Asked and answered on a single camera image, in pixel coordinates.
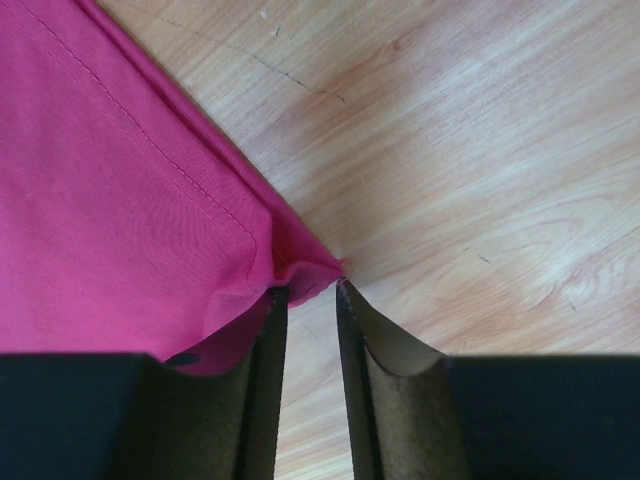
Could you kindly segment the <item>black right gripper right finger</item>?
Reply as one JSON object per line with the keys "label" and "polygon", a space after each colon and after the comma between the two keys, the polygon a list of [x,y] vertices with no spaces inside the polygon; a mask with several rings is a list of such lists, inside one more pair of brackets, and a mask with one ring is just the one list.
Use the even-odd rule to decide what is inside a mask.
{"label": "black right gripper right finger", "polygon": [[447,355],[348,281],[337,329],[358,479],[635,479],[635,355]]}

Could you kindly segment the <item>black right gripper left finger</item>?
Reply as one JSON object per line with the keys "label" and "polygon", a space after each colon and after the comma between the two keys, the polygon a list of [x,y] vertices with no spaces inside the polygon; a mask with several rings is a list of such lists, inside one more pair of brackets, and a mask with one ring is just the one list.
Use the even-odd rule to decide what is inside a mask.
{"label": "black right gripper left finger", "polygon": [[141,353],[1,358],[5,479],[270,479],[286,288],[166,361]]}

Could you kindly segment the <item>pink t shirt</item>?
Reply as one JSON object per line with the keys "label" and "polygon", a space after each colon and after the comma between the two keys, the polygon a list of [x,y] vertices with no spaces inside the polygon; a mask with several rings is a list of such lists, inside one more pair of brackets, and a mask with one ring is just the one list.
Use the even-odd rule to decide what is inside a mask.
{"label": "pink t shirt", "polygon": [[1,5],[1,349],[235,366],[335,259],[93,1]]}

